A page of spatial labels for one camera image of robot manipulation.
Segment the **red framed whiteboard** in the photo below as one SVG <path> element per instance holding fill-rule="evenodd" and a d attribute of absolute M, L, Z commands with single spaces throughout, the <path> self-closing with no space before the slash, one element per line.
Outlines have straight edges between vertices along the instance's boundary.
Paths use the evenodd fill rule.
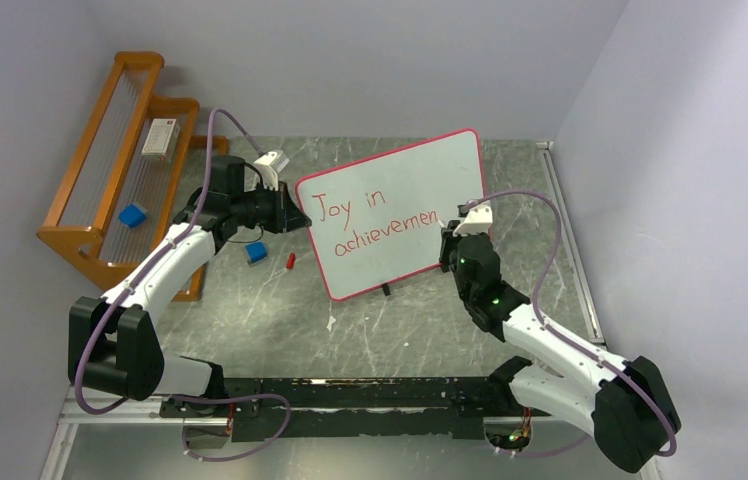
<path fill-rule="evenodd" d="M 481 151 L 466 128 L 301 178 L 295 193 L 328 297 L 438 266 L 441 226 L 485 194 Z"/>

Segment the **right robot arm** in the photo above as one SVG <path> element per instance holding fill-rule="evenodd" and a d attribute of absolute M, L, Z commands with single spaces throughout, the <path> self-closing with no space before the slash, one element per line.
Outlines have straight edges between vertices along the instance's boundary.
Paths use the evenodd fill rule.
<path fill-rule="evenodd" d="M 512 414 L 539 410 L 592 438 L 616 467 L 636 473 L 655 456 L 676 452 L 681 421 L 659 368 L 596 346 L 537 307 L 501 275 L 486 233 L 460 235 L 458 221 L 441 230 L 440 264 L 475 325 L 530 353 L 499 367 L 492 406 Z"/>

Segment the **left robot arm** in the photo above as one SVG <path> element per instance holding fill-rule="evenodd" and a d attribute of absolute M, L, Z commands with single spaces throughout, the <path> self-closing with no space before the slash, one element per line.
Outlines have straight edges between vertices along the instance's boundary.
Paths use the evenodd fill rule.
<path fill-rule="evenodd" d="M 311 226 L 279 178 L 288 163 L 281 150 L 254 163 L 231 155 L 212 157 L 203 186 L 174 216 L 152 253 L 101 296 L 74 303 L 68 377 L 75 394 L 90 388 L 120 402 L 174 396 L 204 416 L 223 409 L 222 367 L 164 353 L 156 323 L 185 282 L 240 228 L 280 234 Z"/>

